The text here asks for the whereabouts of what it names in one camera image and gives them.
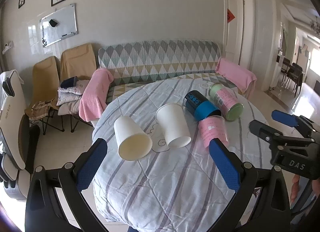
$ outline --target finger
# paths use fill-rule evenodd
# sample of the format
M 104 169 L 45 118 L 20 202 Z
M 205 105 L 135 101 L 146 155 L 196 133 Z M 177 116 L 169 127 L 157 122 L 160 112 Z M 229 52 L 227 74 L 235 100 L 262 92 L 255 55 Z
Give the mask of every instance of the finger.
M 312 181 L 312 189 L 317 197 L 320 195 L 320 179 Z
M 299 182 L 295 182 L 291 188 L 290 202 L 294 202 L 298 196 L 299 192 Z
M 292 183 L 299 182 L 299 180 L 300 180 L 300 176 L 297 175 L 297 174 L 295 174 L 295 175 L 293 176 L 293 178 L 292 178 Z

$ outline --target dining table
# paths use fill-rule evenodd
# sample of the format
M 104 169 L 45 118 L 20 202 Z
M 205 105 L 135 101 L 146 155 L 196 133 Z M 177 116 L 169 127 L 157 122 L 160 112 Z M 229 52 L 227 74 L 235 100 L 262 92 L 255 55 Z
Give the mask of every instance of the dining table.
M 202 79 L 166 79 L 125 92 L 103 112 L 93 134 L 108 143 L 108 153 L 93 180 L 97 210 L 107 221 L 128 224 L 141 232 L 165 230 L 207 231 L 234 195 L 205 148 L 198 122 L 184 108 L 191 142 L 182 148 L 168 147 L 155 115 L 162 105 L 183 105 L 185 95 L 197 90 L 209 99 L 214 83 Z M 252 120 L 267 123 L 262 113 L 246 98 L 228 89 L 244 110 L 233 122 L 226 121 L 228 150 L 242 162 L 270 169 L 269 144 L 253 135 Z M 125 161 L 118 154 L 114 122 L 131 117 L 148 135 L 152 150 L 137 161 Z M 249 213 L 258 191 L 252 195 Z

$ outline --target diamond pattern sofa cover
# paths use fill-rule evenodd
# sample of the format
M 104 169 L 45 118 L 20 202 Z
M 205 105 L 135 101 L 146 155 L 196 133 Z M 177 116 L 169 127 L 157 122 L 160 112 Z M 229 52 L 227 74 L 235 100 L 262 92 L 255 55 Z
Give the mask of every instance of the diamond pattern sofa cover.
M 240 92 L 240 90 L 236 87 L 235 84 L 231 83 L 229 80 L 225 79 L 223 76 L 221 76 L 218 73 L 194 73 L 194 74 L 181 75 L 178 77 L 174 77 L 173 79 L 175 79 L 175 78 L 177 78 L 177 79 L 183 79 L 183 78 L 185 78 L 185 79 L 202 79 L 207 82 L 220 83 L 220 84 L 223 84 L 224 86 L 234 90 L 236 93 L 243 95 Z M 129 84 L 113 86 L 112 88 L 109 89 L 106 103 L 110 104 L 113 100 L 117 99 L 119 96 L 121 96 L 125 92 L 128 92 L 129 90 L 132 90 L 136 87 L 146 85 L 148 83 L 150 83 L 150 82 L 143 81 L 143 82 L 138 82 L 138 83 L 129 83 Z
M 214 72 L 220 51 L 203 40 L 155 40 L 118 44 L 99 50 L 100 67 L 114 76 L 111 86 Z

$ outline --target beige chair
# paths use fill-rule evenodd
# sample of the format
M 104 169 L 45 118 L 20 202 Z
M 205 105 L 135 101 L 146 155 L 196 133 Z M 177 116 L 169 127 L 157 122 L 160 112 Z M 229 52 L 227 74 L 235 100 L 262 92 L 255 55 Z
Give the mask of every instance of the beige chair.
M 96 58 L 91 43 L 86 43 L 81 46 L 65 50 L 61 55 L 60 82 L 74 76 L 77 76 L 78 79 L 81 80 L 90 80 L 96 69 Z M 76 119 L 76 124 L 74 127 L 72 127 L 72 118 Z M 79 116 L 75 117 L 75 115 L 70 115 L 72 133 L 74 132 L 79 121 L 90 125 L 89 123 L 83 121 Z
M 48 125 L 61 132 L 64 132 L 62 116 L 61 116 L 61 126 L 62 126 L 61 129 L 48 123 L 49 118 L 52 118 L 55 111 L 59 110 L 59 107 L 57 106 L 57 99 L 58 99 L 57 93 L 58 93 L 60 82 L 59 82 L 55 56 L 48 57 L 45 60 L 42 60 L 33 66 L 32 84 L 33 84 L 32 101 L 29 107 L 26 109 L 26 111 L 31 112 L 31 108 L 36 102 L 51 101 L 51 104 L 50 104 L 51 107 L 49 109 L 49 115 L 47 116 L 46 122 L 43 119 L 40 120 L 42 122 L 43 134 L 45 135 Z

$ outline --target massage chair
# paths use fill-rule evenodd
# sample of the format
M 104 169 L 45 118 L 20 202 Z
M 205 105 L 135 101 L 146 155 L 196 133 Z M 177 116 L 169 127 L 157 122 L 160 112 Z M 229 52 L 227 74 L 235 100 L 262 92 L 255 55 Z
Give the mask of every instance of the massage chair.
M 40 128 L 30 126 L 18 73 L 2 83 L 7 94 L 0 111 L 0 182 L 10 198 L 27 198 Z

